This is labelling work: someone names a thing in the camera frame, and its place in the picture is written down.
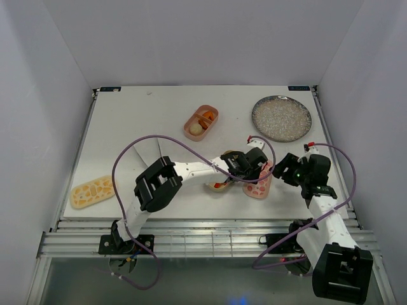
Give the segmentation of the pink perforated lid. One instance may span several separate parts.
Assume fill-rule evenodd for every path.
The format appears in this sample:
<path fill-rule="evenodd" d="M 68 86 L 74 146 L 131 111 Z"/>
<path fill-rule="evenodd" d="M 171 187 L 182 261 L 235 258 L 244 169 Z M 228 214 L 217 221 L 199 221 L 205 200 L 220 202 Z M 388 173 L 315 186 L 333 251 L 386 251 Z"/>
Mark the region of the pink perforated lid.
<path fill-rule="evenodd" d="M 264 165 L 262 171 L 259 175 L 260 181 L 256 184 L 245 183 L 242 187 L 244 194 L 248 197 L 263 200 L 268 196 L 270 191 L 272 176 L 265 178 L 265 176 L 270 172 L 273 163 L 271 160 L 267 161 L 267 164 Z"/>

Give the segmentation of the yellow lunch box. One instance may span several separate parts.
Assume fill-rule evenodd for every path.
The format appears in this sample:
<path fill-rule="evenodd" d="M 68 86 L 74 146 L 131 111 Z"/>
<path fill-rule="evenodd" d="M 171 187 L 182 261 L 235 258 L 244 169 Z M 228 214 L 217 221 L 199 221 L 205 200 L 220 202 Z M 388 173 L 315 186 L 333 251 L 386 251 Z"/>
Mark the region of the yellow lunch box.
<path fill-rule="evenodd" d="M 211 190 L 212 192 L 215 193 L 222 193 L 223 191 L 225 191 L 226 189 L 228 189 L 228 187 L 230 185 L 233 184 L 233 181 L 229 181 L 229 182 L 225 182 L 225 183 L 209 183 L 206 184 L 206 186 L 209 188 L 209 190 Z"/>

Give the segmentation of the pink lunch box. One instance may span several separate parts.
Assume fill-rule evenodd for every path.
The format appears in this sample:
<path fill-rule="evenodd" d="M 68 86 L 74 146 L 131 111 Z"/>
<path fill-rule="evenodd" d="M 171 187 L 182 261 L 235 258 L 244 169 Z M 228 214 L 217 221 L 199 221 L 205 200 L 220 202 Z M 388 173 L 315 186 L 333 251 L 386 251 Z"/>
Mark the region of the pink lunch box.
<path fill-rule="evenodd" d="M 216 124 L 219 111 L 210 105 L 201 105 L 183 126 L 184 136 L 192 141 L 203 140 Z"/>

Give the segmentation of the rice ball toy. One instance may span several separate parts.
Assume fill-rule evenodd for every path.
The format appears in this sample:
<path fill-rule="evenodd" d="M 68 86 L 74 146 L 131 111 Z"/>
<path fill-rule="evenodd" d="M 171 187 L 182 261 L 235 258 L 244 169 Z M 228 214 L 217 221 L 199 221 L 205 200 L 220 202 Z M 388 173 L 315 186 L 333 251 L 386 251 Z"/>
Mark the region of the rice ball toy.
<path fill-rule="evenodd" d="M 199 136 L 203 132 L 203 128 L 199 123 L 193 123 L 189 127 L 189 132 L 194 136 Z"/>

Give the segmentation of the orange fried shrimp toy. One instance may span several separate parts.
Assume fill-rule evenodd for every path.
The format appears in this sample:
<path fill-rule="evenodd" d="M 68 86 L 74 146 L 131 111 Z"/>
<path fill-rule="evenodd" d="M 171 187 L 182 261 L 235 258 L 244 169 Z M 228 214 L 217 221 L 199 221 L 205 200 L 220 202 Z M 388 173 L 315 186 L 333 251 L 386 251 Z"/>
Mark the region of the orange fried shrimp toy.
<path fill-rule="evenodd" d="M 202 116 L 211 121 L 214 121 L 214 114 L 212 111 L 207 111 L 207 112 L 203 113 Z"/>

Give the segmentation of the metal tongs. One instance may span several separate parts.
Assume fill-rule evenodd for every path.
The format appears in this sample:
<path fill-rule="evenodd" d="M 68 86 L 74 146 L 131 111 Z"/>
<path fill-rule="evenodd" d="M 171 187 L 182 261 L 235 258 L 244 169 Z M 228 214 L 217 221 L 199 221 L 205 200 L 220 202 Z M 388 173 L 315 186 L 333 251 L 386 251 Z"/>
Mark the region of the metal tongs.
<path fill-rule="evenodd" d="M 162 157 L 160 142 L 157 138 L 140 141 L 133 145 L 133 148 L 144 168 L 151 166 Z"/>

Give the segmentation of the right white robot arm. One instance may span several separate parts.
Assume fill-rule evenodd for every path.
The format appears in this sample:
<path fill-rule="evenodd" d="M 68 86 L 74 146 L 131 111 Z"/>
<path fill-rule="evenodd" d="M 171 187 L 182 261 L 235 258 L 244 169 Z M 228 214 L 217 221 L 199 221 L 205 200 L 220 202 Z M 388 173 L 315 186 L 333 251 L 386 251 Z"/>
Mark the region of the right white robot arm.
<path fill-rule="evenodd" d="M 273 176 L 299 186 L 312 220 L 296 221 L 287 236 L 288 247 L 302 252 L 312 267 L 312 288 L 317 297 L 364 304 L 373 267 L 370 251 L 351 237 L 335 209 L 338 196 L 328 185 L 331 161 L 319 153 L 299 158 L 291 153 L 275 165 Z"/>

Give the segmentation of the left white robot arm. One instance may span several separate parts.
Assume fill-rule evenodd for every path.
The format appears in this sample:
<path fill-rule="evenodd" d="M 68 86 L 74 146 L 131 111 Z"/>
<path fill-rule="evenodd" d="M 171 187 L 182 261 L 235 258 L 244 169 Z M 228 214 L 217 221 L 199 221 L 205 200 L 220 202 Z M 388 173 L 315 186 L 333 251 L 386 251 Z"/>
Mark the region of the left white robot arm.
<path fill-rule="evenodd" d="M 259 179 L 267 161 L 258 147 L 202 162 L 180 163 L 168 156 L 159 158 L 136 178 L 132 203 L 111 227 L 113 247 L 121 254 L 131 252 L 134 238 L 149 216 L 166 208 L 181 187 L 241 180 L 251 183 Z"/>

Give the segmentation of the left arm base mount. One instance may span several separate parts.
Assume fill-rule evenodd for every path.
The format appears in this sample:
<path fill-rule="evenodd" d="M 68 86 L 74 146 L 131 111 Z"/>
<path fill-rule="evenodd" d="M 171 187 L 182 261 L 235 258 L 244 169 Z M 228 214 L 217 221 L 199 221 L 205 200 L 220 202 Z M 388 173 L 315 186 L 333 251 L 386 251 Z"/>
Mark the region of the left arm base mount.
<path fill-rule="evenodd" d="M 140 234 L 136 240 L 153 251 L 155 236 L 152 234 Z M 102 235 L 99 242 L 98 254 L 100 255 L 139 255 L 148 254 L 148 251 L 135 244 L 132 240 L 125 241 L 117 246 L 111 235 Z"/>

